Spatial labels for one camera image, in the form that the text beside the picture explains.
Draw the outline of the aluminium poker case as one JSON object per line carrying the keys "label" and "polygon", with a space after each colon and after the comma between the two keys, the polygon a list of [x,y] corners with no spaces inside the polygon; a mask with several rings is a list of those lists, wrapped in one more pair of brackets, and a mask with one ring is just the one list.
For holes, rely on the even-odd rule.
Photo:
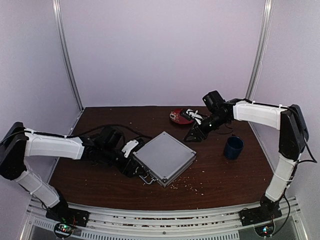
{"label": "aluminium poker case", "polygon": [[144,170],[145,184],[169,186],[196,159],[197,153],[167,132],[162,132],[132,154]]}

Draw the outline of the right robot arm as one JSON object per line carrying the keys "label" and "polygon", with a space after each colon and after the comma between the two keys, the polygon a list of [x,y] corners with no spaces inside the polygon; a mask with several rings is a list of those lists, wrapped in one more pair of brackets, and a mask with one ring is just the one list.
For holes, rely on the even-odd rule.
{"label": "right robot arm", "polygon": [[181,111],[183,118],[193,121],[183,139],[185,142],[202,142],[210,132],[232,121],[271,129],[272,143],[267,143],[262,140],[261,134],[255,133],[273,170],[272,179],[255,213],[259,220],[268,220],[278,210],[281,199],[295,179],[297,168],[303,163],[303,152],[310,151],[309,130],[301,107],[297,104],[261,103],[247,98],[225,100],[216,90],[209,92],[202,100],[209,115],[191,108]]}

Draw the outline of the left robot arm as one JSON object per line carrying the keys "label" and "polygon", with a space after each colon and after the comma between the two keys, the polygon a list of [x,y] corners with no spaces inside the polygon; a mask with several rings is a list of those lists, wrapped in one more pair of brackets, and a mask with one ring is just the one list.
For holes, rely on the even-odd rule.
{"label": "left robot arm", "polygon": [[151,139],[130,127],[136,138],[126,141],[121,124],[95,127],[99,133],[89,136],[85,131],[76,135],[59,135],[35,131],[15,122],[0,142],[0,175],[15,181],[31,195],[38,198],[61,222],[72,218],[72,211],[62,193],[43,180],[25,162],[25,157],[58,157],[95,164],[115,166],[127,177],[143,174],[142,167],[132,160],[134,151]]}

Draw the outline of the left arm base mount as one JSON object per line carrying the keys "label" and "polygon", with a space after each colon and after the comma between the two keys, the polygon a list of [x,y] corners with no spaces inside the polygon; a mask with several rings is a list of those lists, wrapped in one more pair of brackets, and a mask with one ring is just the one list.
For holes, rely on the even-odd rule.
{"label": "left arm base mount", "polygon": [[66,239],[74,234],[80,234],[80,227],[86,227],[90,213],[85,210],[69,208],[67,213],[59,216],[52,209],[46,211],[45,217],[55,220],[57,223],[53,227],[53,233],[59,239]]}

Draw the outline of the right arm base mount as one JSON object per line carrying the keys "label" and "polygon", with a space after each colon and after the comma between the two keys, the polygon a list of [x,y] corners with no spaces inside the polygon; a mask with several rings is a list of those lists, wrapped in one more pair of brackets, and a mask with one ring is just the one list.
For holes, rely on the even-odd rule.
{"label": "right arm base mount", "polygon": [[254,226],[255,233],[262,238],[271,237],[276,232],[275,219],[282,216],[278,208],[272,212],[263,213],[262,207],[243,208],[239,218],[243,227]]}

